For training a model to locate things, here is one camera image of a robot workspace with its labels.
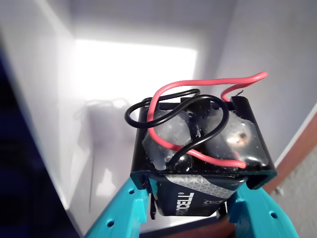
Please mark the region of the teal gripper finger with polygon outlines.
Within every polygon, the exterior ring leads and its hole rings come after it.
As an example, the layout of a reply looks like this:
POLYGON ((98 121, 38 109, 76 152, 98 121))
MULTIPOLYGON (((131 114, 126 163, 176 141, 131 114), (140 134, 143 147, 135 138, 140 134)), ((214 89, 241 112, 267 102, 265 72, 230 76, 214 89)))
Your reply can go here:
POLYGON ((131 178, 84 235, 86 238, 138 238, 147 221, 149 194, 138 190, 131 178))
POLYGON ((298 237, 289 217, 263 188, 242 185, 228 199, 227 209, 237 238, 298 237))

